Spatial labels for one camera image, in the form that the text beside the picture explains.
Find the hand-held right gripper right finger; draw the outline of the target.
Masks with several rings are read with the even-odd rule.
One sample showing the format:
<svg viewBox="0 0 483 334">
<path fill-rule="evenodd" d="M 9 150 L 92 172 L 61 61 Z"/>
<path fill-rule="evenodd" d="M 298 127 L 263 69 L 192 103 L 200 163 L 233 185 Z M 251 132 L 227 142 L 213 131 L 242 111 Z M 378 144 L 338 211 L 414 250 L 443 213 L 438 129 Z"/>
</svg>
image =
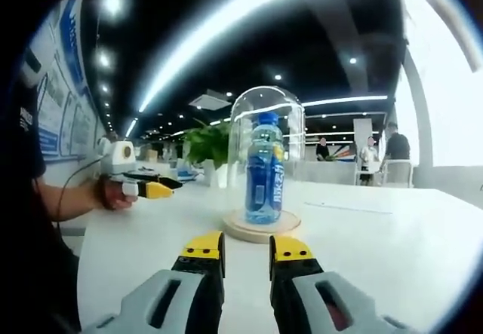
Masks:
<svg viewBox="0 0 483 334">
<path fill-rule="evenodd" d="M 302 241 L 269 239 L 270 302 L 280 333 L 411 333 L 377 313 L 374 299 L 341 275 L 324 271 Z"/>
</svg>

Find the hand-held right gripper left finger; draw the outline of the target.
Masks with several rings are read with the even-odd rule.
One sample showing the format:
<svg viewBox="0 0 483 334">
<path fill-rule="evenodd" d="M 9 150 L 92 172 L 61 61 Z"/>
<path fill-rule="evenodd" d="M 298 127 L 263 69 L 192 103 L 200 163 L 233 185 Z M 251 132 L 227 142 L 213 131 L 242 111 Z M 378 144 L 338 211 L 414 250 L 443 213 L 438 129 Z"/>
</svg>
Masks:
<svg viewBox="0 0 483 334">
<path fill-rule="evenodd" d="M 171 269 L 162 269 L 128 293 L 118 314 L 83 333 L 217 333 L 224 303 L 225 237 L 193 238 Z"/>
</svg>

